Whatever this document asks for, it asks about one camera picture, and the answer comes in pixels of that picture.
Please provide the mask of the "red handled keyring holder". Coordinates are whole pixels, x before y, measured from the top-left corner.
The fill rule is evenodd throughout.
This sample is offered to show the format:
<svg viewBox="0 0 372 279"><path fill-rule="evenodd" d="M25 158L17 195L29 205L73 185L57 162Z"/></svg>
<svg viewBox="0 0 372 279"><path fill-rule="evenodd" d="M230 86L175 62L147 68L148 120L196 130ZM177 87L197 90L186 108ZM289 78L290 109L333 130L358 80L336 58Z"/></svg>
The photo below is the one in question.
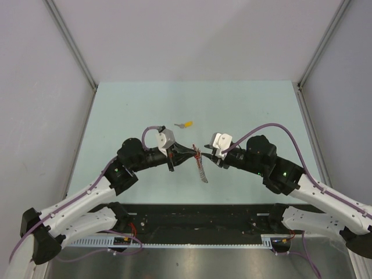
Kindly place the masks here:
<svg viewBox="0 0 372 279"><path fill-rule="evenodd" d="M204 168L203 168L203 163L202 163L202 154L199 148L195 146L195 144L192 144L193 150L196 152L194 158L196 160L197 168L198 168L198 173L200 176L200 179L203 183L208 183L208 179L206 177Z"/></svg>

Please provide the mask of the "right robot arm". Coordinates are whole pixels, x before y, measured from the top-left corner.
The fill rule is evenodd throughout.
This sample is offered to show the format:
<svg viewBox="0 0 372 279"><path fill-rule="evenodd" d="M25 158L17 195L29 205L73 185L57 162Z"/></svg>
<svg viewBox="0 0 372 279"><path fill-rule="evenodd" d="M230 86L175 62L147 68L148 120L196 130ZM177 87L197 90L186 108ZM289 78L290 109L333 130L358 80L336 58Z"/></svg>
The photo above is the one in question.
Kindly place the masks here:
<svg viewBox="0 0 372 279"><path fill-rule="evenodd" d="M320 213L277 204L268 218L269 229L309 231L341 241L355 254L371 258L371 206L358 202L315 180L296 163L277 155L277 148L264 135L248 139L239 148L228 134L215 133L209 144L211 161L221 168L234 167L262 177L275 194L302 200Z"/></svg>

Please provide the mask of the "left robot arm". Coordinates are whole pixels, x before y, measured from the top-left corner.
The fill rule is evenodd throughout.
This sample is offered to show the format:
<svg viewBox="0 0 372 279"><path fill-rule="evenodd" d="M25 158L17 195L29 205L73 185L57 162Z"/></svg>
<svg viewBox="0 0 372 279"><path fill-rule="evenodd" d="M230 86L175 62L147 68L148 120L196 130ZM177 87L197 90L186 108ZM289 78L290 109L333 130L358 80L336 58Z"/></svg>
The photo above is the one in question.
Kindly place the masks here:
<svg viewBox="0 0 372 279"><path fill-rule="evenodd" d="M57 257L66 245L79 238L100 231L124 231L128 227L128 214L118 202L97 212L90 210L133 186L138 181L136 172L163 164L174 171L176 166L196 154L194 148L177 143L164 132L160 133L155 148L144 147L138 138L125 140L100 175L81 191L41 211L26 210L22 215L21 239L16 247L20 248L31 238L31 260L41 265Z"/></svg>

